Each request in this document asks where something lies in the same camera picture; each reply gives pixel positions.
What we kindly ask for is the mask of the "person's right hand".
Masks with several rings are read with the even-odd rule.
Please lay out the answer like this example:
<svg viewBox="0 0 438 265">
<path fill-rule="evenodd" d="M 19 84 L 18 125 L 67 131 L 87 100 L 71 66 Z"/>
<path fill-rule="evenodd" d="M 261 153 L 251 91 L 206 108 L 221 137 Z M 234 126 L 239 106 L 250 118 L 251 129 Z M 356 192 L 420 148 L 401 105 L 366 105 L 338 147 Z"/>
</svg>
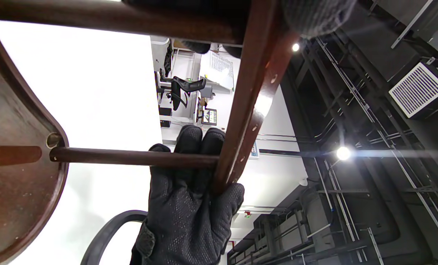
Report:
<svg viewBox="0 0 438 265">
<path fill-rule="evenodd" d="M 210 169 L 150 168 L 148 214 L 132 248 L 132 265 L 217 265 L 232 235 L 245 188 L 214 196 Z"/>
</svg>

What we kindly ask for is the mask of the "person's left hand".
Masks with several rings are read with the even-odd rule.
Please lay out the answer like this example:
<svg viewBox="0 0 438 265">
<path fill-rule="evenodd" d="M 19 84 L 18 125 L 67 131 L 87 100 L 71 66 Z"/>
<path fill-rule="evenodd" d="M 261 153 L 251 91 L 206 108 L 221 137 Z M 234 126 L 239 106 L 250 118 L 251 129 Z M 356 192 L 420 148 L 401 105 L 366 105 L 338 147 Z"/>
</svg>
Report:
<svg viewBox="0 0 438 265">
<path fill-rule="evenodd" d="M 0 19 L 162 35 L 205 54 L 221 44 L 240 59 L 257 48 L 269 61 L 296 39 L 327 35 L 350 17 L 355 0 L 123 0 L 59 7 L 41 1 L 0 2 Z"/>
</svg>

